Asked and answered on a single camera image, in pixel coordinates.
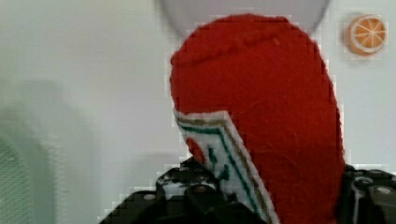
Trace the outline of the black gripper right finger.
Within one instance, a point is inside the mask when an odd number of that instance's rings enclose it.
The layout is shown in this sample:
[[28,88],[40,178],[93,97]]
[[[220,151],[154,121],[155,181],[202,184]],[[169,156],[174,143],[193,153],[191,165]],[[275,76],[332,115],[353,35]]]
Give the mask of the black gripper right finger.
[[337,224],[396,224],[395,175],[347,165],[342,177]]

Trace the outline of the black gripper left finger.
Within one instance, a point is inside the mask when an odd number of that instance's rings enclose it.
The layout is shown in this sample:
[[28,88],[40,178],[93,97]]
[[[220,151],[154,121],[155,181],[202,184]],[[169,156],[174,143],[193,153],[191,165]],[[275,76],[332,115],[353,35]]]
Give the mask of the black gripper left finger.
[[132,193],[99,224],[267,224],[190,158],[158,177],[156,189]]

